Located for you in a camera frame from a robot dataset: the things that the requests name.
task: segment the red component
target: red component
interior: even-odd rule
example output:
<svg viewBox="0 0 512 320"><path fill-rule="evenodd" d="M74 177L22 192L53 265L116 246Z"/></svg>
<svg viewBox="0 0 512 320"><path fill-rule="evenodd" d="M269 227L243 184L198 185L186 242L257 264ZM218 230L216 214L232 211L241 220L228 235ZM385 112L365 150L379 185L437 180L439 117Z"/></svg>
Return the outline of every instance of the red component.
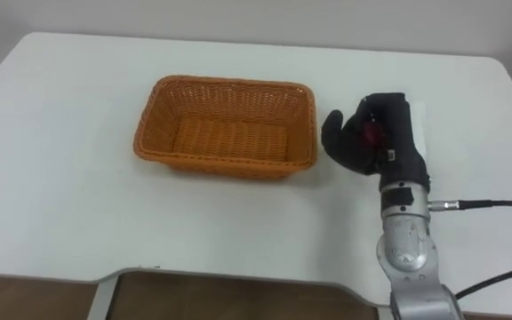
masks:
<svg viewBox="0 0 512 320"><path fill-rule="evenodd" d="M382 125L372 121L364 124L363 136L372 146L381 146L384 141L384 130Z"/></svg>

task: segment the white table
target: white table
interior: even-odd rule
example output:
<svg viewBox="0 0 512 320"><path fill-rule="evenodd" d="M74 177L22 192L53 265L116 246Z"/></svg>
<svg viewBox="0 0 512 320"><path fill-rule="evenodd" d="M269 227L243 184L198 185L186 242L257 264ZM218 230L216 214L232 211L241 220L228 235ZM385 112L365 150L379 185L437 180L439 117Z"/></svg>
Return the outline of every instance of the white table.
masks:
<svg viewBox="0 0 512 320"><path fill-rule="evenodd" d="M149 91L170 74L304 83L318 123L369 93L406 92L427 109L431 198L512 199L512 81L496 60L35 33L0 66L0 275L241 276L336 284L388 304L378 178L323 151L281 183L174 173L133 154ZM431 228L454 292L512 269L512 209L434 214ZM512 315L512 280L460 304Z"/></svg>

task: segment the orange wicker basket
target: orange wicker basket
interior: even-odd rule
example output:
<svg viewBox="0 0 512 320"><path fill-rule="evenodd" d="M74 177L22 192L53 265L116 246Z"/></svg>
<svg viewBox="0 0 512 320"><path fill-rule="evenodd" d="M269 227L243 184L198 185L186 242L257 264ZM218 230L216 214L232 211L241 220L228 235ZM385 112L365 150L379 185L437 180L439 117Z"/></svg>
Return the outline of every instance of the orange wicker basket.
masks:
<svg viewBox="0 0 512 320"><path fill-rule="evenodd" d="M273 180L316 162L316 106L302 84L168 76L157 82L135 153L175 169Z"/></svg>

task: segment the robotic hand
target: robotic hand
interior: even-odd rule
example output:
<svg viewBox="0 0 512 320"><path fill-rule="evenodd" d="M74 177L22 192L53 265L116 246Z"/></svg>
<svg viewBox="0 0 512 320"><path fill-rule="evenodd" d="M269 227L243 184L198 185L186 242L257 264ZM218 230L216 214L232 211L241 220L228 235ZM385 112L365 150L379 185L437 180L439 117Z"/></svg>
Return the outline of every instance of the robotic hand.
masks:
<svg viewBox="0 0 512 320"><path fill-rule="evenodd" d="M325 152L365 175L380 174L384 234L377 257L391 284L395 319L463 320L452 292L440 283L437 250L429 234L426 163L414 144L410 105L403 93L374 93L361 100L343 126L334 110L322 127Z"/></svg>

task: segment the white wall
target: white wall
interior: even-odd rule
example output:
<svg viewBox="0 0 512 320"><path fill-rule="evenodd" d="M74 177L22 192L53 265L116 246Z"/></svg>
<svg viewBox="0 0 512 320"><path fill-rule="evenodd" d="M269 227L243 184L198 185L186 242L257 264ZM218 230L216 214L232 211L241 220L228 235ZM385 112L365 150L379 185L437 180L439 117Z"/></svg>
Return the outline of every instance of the white wall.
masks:
<svg viewBox="0 0 512 320"><path fill-rule="evenodd" d="M34 30L485 55L512 75L512 0L0 0L0 61Z"/></svg>

